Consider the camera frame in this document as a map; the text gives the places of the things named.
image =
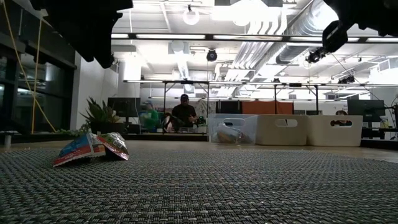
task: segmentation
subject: clear plastic bin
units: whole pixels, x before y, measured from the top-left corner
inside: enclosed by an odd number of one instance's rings
[[[256,144],[257,115],[209,114],[209,141],[217,144]]]

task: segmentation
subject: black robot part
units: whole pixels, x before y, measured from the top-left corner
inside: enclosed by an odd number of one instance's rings
[[[365,30],[377,30],[384,37],[398,37],[398,25],[393,22],[398,13],[396,0],[324,0],[338,15],[322,35],[322,46],[311,51],[309,63],[317,63],[324,55],[336,52],[348,41],[347,30],[354,24]]]
[[[30,0],[35,10],[45,9],[45,20],[87,61],[94,58],[103,68],[114,62],[111,34],[131,0]]]

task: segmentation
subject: dark shirt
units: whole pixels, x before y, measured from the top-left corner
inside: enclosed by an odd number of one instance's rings
[[[195,117],[197,114],[191,105],[178,105],[173,108],[172,115],[183,122],[183,124],[179,124],[180,127],[192,128],[193,124],[189,122],[189,117]]]
[[[351,121],[347,121],[345,123],[341,122],[341,121],[332,121],[331,122],[332,126],[352,126],[353,123]]]

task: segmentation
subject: floor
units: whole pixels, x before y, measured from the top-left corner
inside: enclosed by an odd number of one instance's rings
[[[67,143],[1,149],[0,223],[398,223],[396,152],[128,141],[53,168]]]
[[[54,141],[54,142],[35,142],[35,143],[23,143],[23,144],[13,144],[10,149],[5,149],[4,146],[0,146],[0,153],[7,151],[20,151],[20,150],[31,150],[31,149],[48,149],[48,150],[61,150],[61,148],[68,144],[69,141]],[[316,152],[325,152],[331,154],[338,154],[350,157],[359,157],[367,159],[375,159],[380,161],[394,162],[398,163],[398,151],[389,151],[383,149],[368,149],[360,147],[288,147],[288,146],[230,146],[230,145],[216,145],[210,144],[208,142],[175,142],[175,141],[127,141],[127,147],[145,147],[148,149],[178,149],[185,148],[187,144],[192,148],[203,149],[280,149],[280,150],[308,150]]]

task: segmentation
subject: yellow cable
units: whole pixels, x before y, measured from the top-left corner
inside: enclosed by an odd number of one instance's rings
[[[37,53],[36,53],[36,67],[35,67],[35,80],[33,87],[33,98],[36,98],[36,80],[37,80],[37,69],[39,68],[39,53],[40,53],[40,38],[42,36],[42,19],[40,19],[39,24],[39,36],[37,38]],[[32,134],[35,130],[35,101],[33,101],[33,109],[32,109]]]
[[[16,53],[16,55],[17,55],[17,59],[18,59],[19,66],[20,66],[20,68],[21,68],[21,70],[22,70],[22,73],[23,73],[24,76],[25,76],[25,82],[26,82],[26,85],[27,85],[27,87],[28,87],[28,89],[29,89],[29,91],[30,91],[30,94],[32,94],[32,89],[30,88],[29,82],[27,81],[26,72],[25,72],[25,70],[24,70],[24,67],[22,66],[21,59],[19,58],[19,54],[18,54],[18,51],[17,51],[17,46],[16,46],[16,43],[15,43],[15,40],[14,40],[14,35],[12,34],[12,29],[11,29],[11,25],[10,25],[10,20],[9,20],[9,18],[8,18],[7,7],[6,7],[6,2],[5,2],[5,1],[3,1],[3,8],[4,8],[4,13],[5,13],[5,15],[6,15],[6,20],[7,20],[7,25],[8,25],[8,30],[9,30],[9,32],[10,32],[11,40],[12,40],[12,45],[14,46],[14,50],[15,50],[15,53]],[[44,113],[42,107],[39,105],[39,102],[37,101],[36,96],[35,96],[35,95],[32,95],[32,96],[33,96],[34,102],[37,103],[37,107],[39,107],[39,110],[42,112],[42,114],[43,114],[45,120],[46,120],[46,121],[48,122],[48,124],[51,126],[53,132],[57,132],[57,131],[55,130],[55,128],[52,126],[52,124],[51,124],[51,122],[49,121],[49,119],[47,119],[47,116],[45,115],[45,113]]]

